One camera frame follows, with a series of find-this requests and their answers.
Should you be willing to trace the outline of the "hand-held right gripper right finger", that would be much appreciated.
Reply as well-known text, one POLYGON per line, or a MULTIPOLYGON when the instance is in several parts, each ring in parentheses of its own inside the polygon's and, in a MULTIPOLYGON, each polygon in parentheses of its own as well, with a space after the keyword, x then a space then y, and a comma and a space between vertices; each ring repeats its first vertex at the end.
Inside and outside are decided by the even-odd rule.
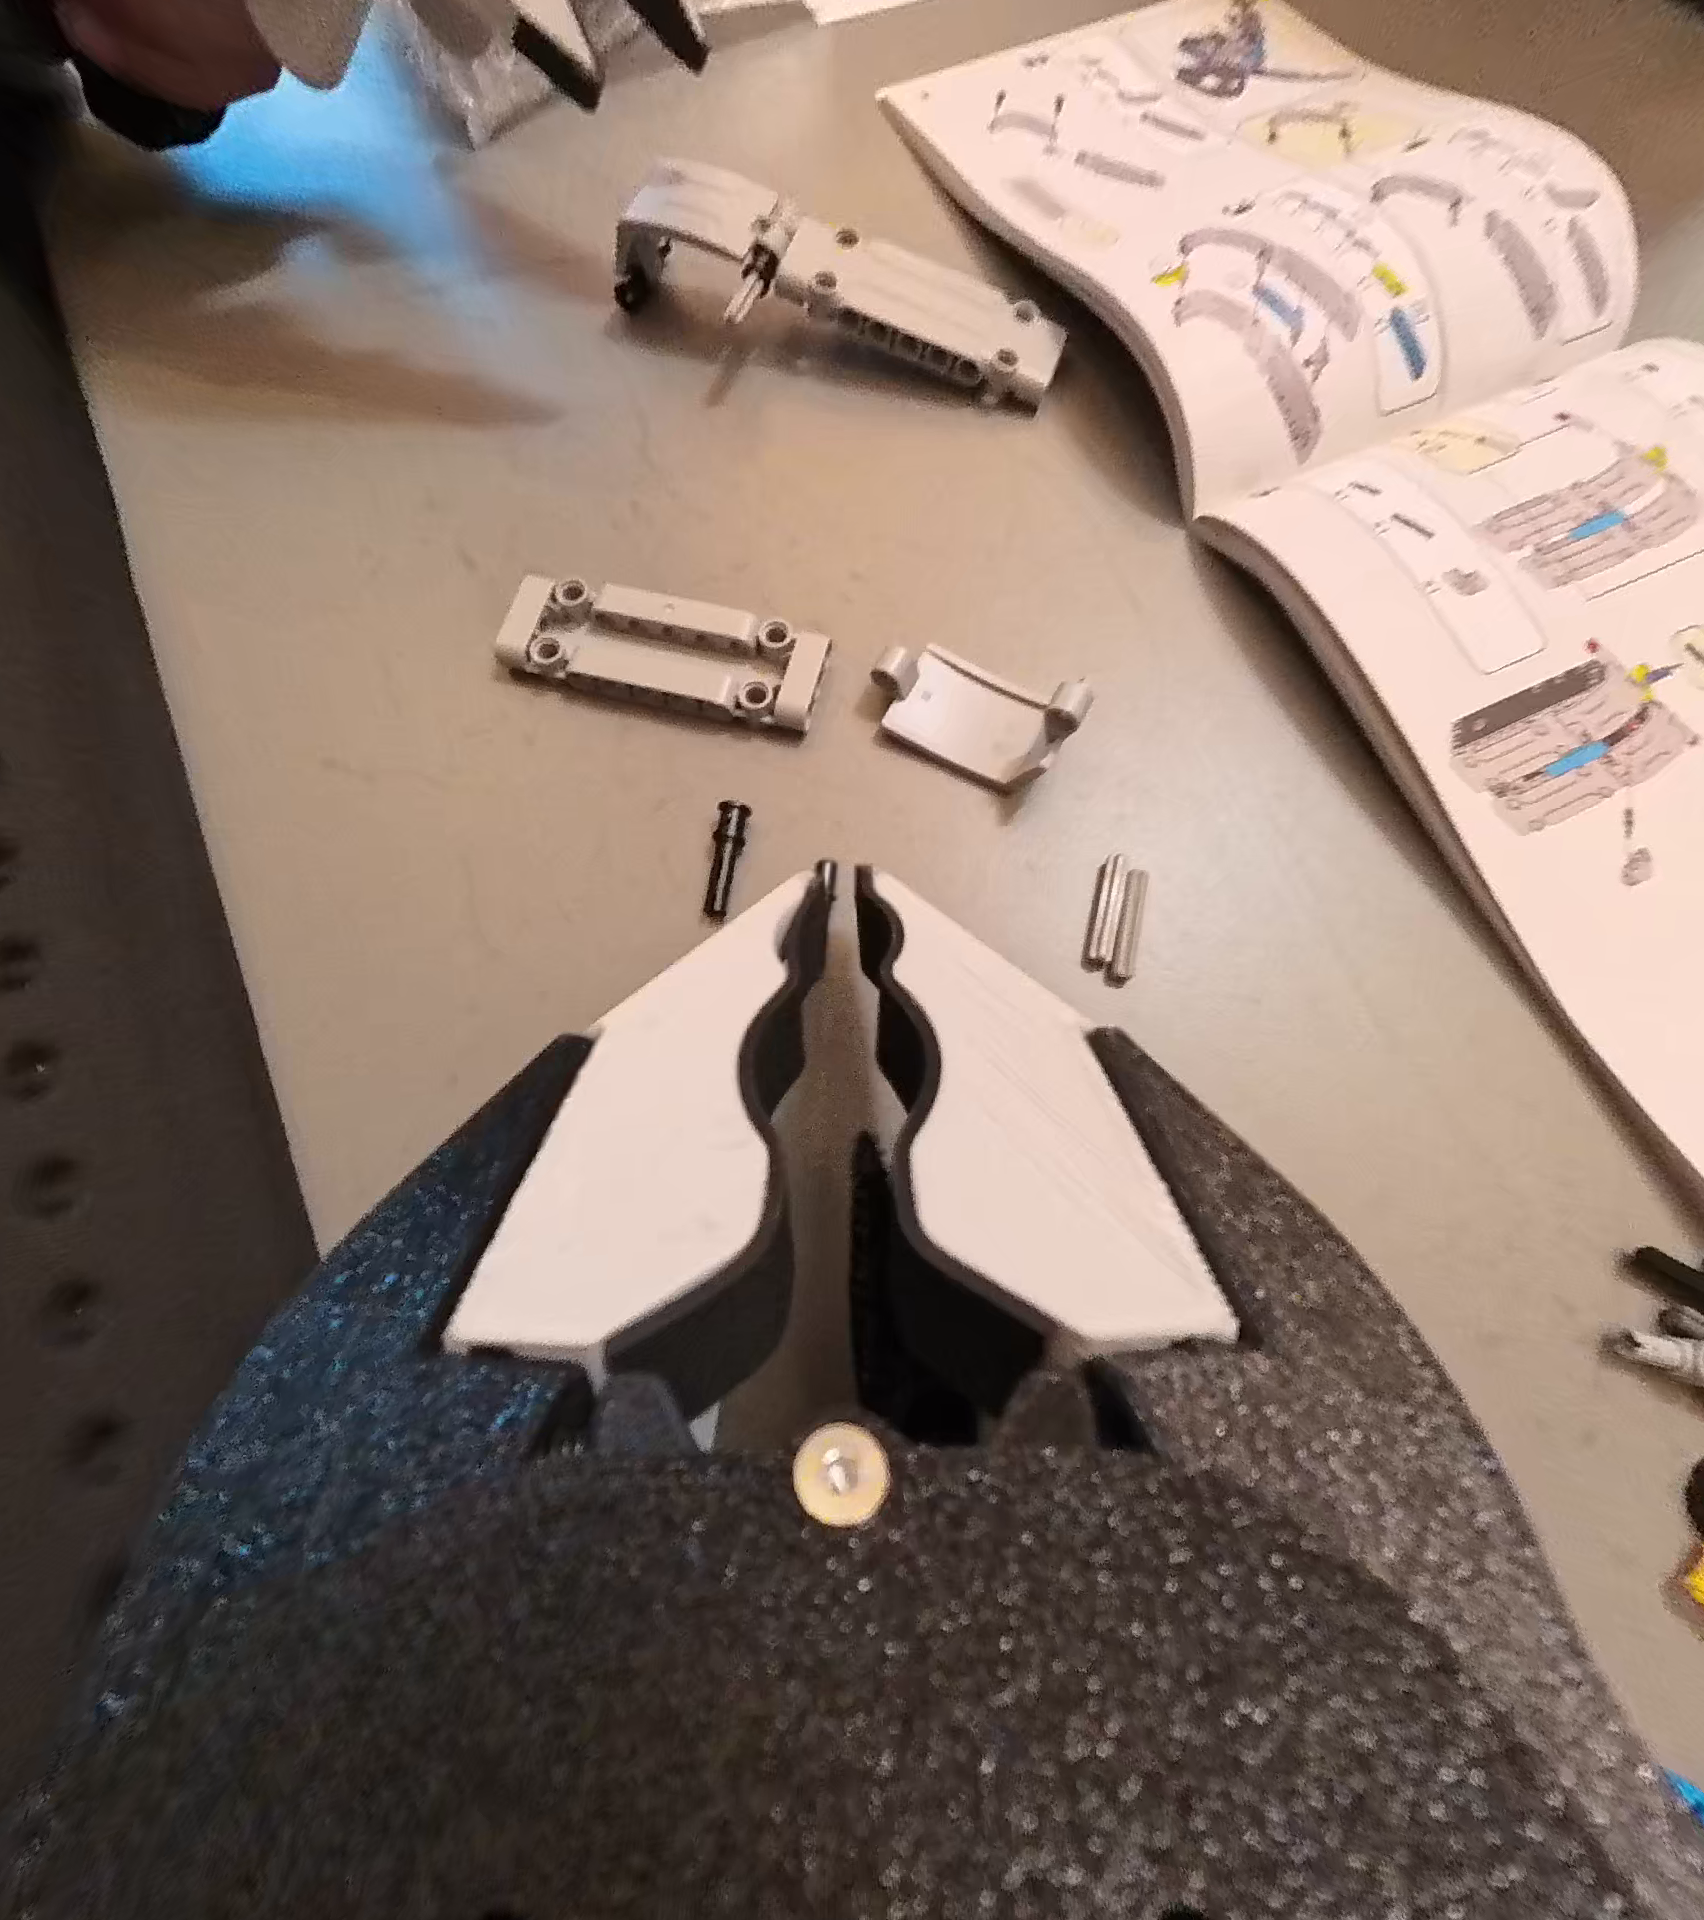
POLYGON ((1216 1259, 1106 1063, 1123 1036, 897 876, 858 868, 853 908, 899 1110, 884 1308, 910 1361, 996 1417, 1049 1361, 1235 1343, 1216 1259))

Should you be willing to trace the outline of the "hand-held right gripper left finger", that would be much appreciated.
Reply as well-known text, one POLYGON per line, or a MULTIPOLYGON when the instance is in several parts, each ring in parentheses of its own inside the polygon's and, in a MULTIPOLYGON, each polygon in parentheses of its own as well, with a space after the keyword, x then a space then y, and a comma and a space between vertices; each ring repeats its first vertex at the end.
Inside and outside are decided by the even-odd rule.
POLYGON ((791 1309, 773 1116, 806 1066, 826 868, 803 869, 623 996, 575 1066, 441 1328, 504 1353, 660 1380, 691 1419, 750 1380, 791 1309))

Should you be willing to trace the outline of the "small grey connector piece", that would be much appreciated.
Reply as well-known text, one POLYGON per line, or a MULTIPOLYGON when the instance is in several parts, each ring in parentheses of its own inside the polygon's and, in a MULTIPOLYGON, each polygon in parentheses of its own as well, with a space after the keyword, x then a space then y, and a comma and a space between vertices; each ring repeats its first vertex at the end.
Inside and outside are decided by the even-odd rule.
POLYGON ((744 325, 751 311, 770 297, 796 239, 799 214, 785 204, 754 220, 744 253, 740 255, 737 284, 721 309, 721 324, 744 325))

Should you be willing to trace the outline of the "grey panel with holes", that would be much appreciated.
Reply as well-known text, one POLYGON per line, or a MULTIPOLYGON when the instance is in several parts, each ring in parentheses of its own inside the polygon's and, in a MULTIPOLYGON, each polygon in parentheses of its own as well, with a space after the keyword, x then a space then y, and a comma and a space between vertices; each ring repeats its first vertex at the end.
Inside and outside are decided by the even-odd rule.
POLYGON ((858 347, 1028 411, 1054 385, 1067 336, 1032 297, 806 214, 759 245, 768 289, 858 347))

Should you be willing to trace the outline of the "grey desk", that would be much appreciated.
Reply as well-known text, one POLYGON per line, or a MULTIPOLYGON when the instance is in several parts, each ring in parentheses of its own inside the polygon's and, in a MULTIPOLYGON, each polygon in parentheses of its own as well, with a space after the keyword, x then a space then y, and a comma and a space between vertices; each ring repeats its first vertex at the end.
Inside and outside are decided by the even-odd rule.
POLYGON ((1181 530, 1147 385, 1070 343, 1022 413, 832 355, 707 272, 625 324, 609 236, 703 158, 1030 288, 877 90, 1121 11, 910 4, 636 51, 598 111, 481 151, 362 47, 203 147, 84 129, 53 278, 314 1234, 327 1243, 554 1034, 818 858, 895 873, 1123 1028, 1359 1250, 1472 1401, 1661 1763, 1704 1787, 1704 1620, 1668 1579, 1704 1410, 1600 1353, 1617 1256, 1704 1225, 1403 803, 1293 628, 1181 530), (510 678, 522 577, 776 613, 832 642, 806 734, 510 678), (1002 793, 881 736, 937 646, 1087 680, 1002 793), (1081 967, 1100 861, 1149 873, 1130 982, 1081 967))

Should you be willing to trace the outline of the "person's left hand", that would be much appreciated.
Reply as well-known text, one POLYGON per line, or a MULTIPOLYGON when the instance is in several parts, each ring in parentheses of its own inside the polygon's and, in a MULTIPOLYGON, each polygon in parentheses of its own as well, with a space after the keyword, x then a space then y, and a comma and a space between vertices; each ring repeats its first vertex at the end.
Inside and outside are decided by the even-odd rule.
POLYGON ((221 110, 282 79, 245 1, 50 1, 68 46, 168 106, 221 110))

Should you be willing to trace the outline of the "crumpled clear plastic wrap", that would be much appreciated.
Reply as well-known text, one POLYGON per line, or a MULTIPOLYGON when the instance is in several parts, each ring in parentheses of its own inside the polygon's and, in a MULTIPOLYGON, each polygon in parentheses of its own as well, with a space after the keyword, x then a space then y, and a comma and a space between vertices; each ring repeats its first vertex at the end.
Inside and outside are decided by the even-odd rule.
POLYGON ((492 144, 499 133, 522 123, 532 110, 552 99, 568 102, 528 65, 504 56, 504 49, 495 49, 495 57, 479 59, 456 59, 443 53, 417 25, 409 4, 393 4, 408 56, 431 103, 470 149, 492 144))

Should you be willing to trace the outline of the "grey curved panel piece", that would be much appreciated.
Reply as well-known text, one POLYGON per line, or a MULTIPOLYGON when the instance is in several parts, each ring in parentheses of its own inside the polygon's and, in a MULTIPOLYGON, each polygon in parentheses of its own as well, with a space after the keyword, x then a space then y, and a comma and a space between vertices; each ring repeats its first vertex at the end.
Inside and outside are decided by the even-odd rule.
POLYGON ((1087 680, 1030 689, 937 643, 890 647, 869 681, 884 738, 1002 796, 1046 773, 1094 706, 1087 680))

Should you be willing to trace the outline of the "white instruction booklet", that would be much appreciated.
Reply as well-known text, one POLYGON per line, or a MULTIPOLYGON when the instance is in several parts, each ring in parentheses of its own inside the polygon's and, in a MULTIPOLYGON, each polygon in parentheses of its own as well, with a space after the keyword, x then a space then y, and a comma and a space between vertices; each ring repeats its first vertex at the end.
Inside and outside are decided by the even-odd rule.
POLYGON ((880 88, 1151 385, 1195 540, 1288 612, 1704 1206, 1704 345, 1624 343, 1614 172, 1280 4, 880 88))

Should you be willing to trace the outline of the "grey open frame piece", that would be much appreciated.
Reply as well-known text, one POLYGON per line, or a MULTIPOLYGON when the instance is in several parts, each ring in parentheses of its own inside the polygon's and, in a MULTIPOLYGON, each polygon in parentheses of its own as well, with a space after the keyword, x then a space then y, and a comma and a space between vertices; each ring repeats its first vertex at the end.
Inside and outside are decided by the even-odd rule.
POLYGON ((510 678, 765 734, 807 734, 832 639, 777 613, 528 574, 489 642, 510 678))

